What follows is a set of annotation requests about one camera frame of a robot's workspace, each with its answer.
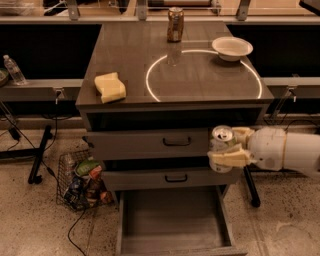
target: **bowl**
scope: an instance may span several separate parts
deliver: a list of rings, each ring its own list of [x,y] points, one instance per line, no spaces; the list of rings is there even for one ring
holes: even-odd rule
[[[232,36],[219,37],[213,40],[212,48],[225,61],[238,61],[242,56],[250,54],[253,50],[249,42]]]
[[[9,80],[9,72],[4,69],[0,68],[0,87],[4,86]]]

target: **black handle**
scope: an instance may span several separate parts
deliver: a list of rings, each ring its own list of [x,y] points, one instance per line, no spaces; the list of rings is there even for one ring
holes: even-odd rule
[[[174,179],[170,179],[167,175],[165,175],[164,178],[165,178],[166,182],[169,182],[169,183],[186,182],[188,180],[188,175],[185,174],[181,178],[174,178]]]
[[[191,138],[188,137],[186,141],[169,141],[163,138],[162,143],[167,147],[189,146],[191,144]]]

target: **yellow sponge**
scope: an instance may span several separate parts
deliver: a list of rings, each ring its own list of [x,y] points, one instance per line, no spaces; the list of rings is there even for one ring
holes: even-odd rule
[[[97,76],[94,79],[97,90],[101,93],[103,103],[124,99],[126,97],[126,88],[118,79],[118,73],[110,73]]]

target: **plastic bottle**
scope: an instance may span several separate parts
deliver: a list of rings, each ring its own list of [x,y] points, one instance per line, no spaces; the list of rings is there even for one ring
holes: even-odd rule
[[[7,68],[8,72],[10,73],[14,83],[17,85],[27,84],[27,80],[22,74],[17,63],[13,59],[11,59],[9,55],[4,55],[3,58],[4,58],[4,66]]]

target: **drawer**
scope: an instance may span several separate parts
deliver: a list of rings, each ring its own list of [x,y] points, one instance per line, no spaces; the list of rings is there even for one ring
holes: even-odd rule
[[[205,156],[208,129],[90,132],[97,160]]]
[[[246,255],[215,186],[123,191],[119,211],[116,255]]]
[[[233,168],[217,173],[208,167],[174,168],[164,170],[106,171],[103,180],[108,190],[176,188],[234,184],[242,169]]]

